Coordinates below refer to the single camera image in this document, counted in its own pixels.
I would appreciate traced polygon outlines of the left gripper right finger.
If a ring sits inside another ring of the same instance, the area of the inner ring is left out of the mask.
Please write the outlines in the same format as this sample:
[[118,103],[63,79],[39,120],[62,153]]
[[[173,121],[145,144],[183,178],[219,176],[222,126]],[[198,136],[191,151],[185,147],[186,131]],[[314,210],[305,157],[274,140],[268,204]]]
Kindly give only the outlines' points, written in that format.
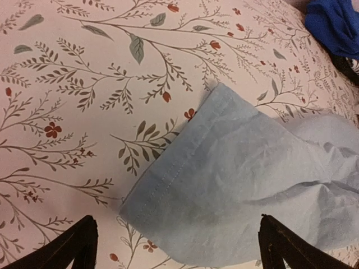
[[313,247],[271,215],[262,215],[258,232],[263,268],[350,268]]

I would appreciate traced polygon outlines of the blue pleated skirt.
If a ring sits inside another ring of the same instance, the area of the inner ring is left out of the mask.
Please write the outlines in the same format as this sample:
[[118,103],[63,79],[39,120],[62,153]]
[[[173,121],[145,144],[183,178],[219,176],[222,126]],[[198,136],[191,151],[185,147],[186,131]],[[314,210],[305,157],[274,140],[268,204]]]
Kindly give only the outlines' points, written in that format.
[[358,12],[351,1],[310,1],[305,27],[337,56],[358,60]]

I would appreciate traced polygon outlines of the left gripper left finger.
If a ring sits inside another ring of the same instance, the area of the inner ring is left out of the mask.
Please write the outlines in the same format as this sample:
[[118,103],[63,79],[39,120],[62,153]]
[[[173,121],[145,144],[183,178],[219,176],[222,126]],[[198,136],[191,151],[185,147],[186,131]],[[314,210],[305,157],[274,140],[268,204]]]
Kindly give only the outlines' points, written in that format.
[[94,269],[98,249],[98,226],[86,215],[47,245],[7,265],[7,269]]

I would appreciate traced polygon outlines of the light blue shirt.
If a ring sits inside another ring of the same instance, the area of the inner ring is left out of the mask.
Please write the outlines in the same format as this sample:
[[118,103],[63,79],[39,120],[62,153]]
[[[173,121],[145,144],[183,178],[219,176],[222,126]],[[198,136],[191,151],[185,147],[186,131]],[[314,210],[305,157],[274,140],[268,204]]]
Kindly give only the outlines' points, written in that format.
[[284,126],[220,84],[119,214],[187,265],[258,259],[262,214],[320,249],[344,247],[358,239],[358,129],[336,114]]

